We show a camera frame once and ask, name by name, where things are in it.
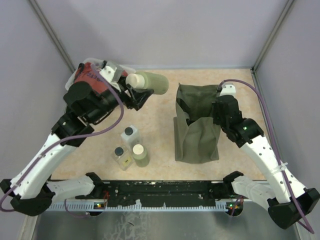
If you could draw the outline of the green bottle white cap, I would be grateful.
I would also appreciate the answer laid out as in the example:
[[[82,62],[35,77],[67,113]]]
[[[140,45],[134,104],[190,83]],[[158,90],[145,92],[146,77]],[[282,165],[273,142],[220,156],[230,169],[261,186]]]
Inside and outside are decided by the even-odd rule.
[[[164,75],[146,71],[128,74],[125,83],[136,90],[153,90],[155,95],[163,95],[169,89],[169,80]]]
[[[132,157],[136,165],[140,168],[144,168],[150,163],[148,151],[142,144],[136,144],[133,146]]]

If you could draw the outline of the olive green canvas bag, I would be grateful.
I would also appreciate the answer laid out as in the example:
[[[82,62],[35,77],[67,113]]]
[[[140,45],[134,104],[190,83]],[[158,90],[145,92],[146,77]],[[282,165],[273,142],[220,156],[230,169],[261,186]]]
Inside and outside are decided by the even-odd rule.
[[[219,160],[221,127],[213,123],[216,85],[180,84],[175,98],[174,151],[177,162],[204,164]]]

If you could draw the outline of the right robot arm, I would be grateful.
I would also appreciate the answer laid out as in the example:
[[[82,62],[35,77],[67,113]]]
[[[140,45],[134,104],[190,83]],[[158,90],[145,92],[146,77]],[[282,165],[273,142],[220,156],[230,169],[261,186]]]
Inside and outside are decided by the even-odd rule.
[[[221,126],[229,140],[244,151],[256,164],[268,182],[257,183],[240,172],[224,178],[223,192],[229,198],[246,197],[268,211],[274,223],[287,229],[297,223],[302,214],[308,215],[320,199],[315,188],[307,188],[277,161],[260,126],[251,118],[244,118],[236,98],[219,96],[213,102],[213,122]]]

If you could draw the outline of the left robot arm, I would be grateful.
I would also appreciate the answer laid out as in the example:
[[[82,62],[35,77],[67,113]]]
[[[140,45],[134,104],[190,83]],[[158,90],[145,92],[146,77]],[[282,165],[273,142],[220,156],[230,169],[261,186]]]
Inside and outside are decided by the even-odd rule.
[[[102,135],[94,126],[106,119],[115,108],[140,110],[154,93],[126,83],[125,76],[96,80],[105,90],[98,91],[78,76],[67,82],[63,99],[66,112],[54,124],[45,143],[30,163],[14,178],[3,179],[0,188],[10,197],[11,209],[27,216],[38,216],[53,203],[67,199],[97,199],[103,195],[104,182],[94,172],[61,181],[51,181],[51,175],[61,162],[87,138]]]

